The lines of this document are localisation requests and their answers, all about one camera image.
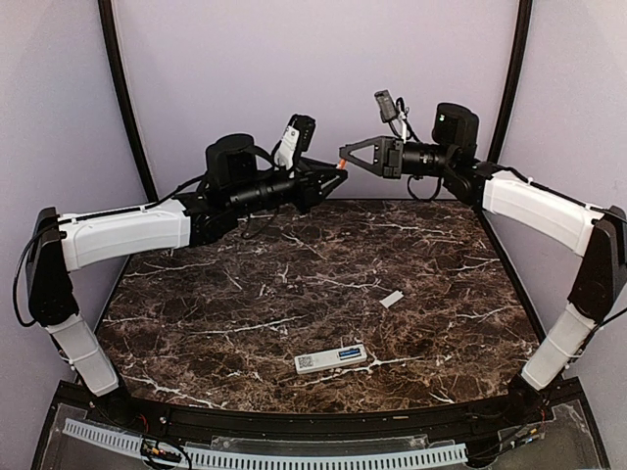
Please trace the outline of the blue battery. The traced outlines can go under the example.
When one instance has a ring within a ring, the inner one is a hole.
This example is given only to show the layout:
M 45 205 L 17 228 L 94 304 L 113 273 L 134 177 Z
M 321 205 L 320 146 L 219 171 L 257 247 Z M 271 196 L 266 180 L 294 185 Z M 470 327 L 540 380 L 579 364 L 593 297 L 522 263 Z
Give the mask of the blue battery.
M 349 358 L 349 357 L 355 357 L 355 356 L 360 356 L 362 354 L 362 349 L 361 348 L 350 348 L 350 349 L 345 349 L 345 350 L 341 350 L 338 352 L 338 357 L 342 360 Z

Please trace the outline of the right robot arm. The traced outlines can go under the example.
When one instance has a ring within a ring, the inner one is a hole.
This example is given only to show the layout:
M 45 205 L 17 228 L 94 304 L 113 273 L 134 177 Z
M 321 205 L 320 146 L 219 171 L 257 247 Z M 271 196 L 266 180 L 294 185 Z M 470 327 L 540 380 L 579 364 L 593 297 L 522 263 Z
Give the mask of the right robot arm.
M 383 99 L 379 109 L 383 121 L 401 122 L 401 134 L 345 145 L 341 160 L 387 179 L 435 177 L 463 204 L 520 222 L 581 259 L 563 313 L 512 380 L 516 390 L 501 401 L 501 417 L 519 425 L 536 411 L 536 394 L 617 318 L 613 308 L 626 286 L 626 214 L 567 197 L 511 166 L 477 160 L 479 118 L 466 107 L 437 106 L 430 144 L 413 135 L 397 104 Z

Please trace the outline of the white remote control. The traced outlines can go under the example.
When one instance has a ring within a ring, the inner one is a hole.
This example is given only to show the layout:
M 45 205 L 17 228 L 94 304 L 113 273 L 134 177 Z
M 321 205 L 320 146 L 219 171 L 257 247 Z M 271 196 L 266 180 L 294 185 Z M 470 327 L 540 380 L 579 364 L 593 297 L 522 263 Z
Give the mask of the white remote control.
M 361 348 L 362 354 L 360 356 L 349 357 L 344 360 L 338 357 L 339 351 L 350 348 Z M 345 348 L 298 355 L 294 358 L 294 365 L 296 372 L 299 375 L 303 375 L 358 364 L 366 361 L 366 359 L 367 354 L 364 345 L 357 344 Z

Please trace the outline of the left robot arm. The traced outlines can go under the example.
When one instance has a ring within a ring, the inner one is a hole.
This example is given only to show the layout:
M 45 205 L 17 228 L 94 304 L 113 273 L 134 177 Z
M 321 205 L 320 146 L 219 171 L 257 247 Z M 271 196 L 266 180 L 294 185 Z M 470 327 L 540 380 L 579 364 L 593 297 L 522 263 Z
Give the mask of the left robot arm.
M 292 205 L 306 213 L 348 177 L 345 169 L 302 155 L 282 141 L 270 154 L 244 133 L 206 150 L 206 171 L 158 203 L 61 216 L 38 215 L 17 272 L 26 278 L 31 321 L 60 347 L 99 408 L 118 427 L 138 418 L 137 403 L 119 389 L 120 374 L 79 312 L 70 274 L 87 265 L 152 250 L 206 246 L 254 212 Z

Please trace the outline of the white battery cover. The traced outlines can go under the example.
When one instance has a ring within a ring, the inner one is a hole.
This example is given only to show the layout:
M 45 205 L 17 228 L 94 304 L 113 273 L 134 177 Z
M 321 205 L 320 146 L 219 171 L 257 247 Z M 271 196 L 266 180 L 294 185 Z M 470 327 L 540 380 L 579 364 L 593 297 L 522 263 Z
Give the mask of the white battery cover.
M 400 299 L 402 299 L 403 297 L 404 297 L 404 293 L 402 291 L 396 290 L 392 292 L 391 294 L 389 294 L 388 296 L 386 296 L 384 299 L 382 299 L 380 303 L 385 308 L 389 308 L 392 305 L 394 305 L 396 302 L 398 302 Z

